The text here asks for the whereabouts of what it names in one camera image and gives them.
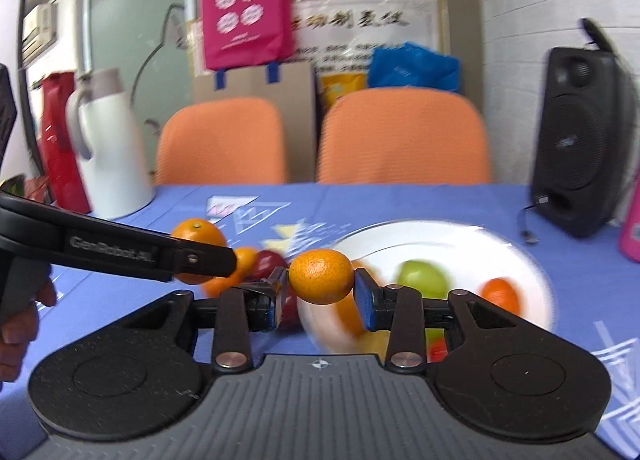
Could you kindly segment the person's left hand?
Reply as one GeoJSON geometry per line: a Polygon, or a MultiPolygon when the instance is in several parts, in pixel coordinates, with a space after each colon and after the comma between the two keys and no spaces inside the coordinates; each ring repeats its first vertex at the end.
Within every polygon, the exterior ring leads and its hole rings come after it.
{"type": "Polygon", "coordinates": [[[55,306],[56,291],[51,280],[38,290],[24,311],[15,314],[1,326],[1,382],[14,382],[20,376],[29,344],[38,336],[38,303],[47,307],[55,306]]]}

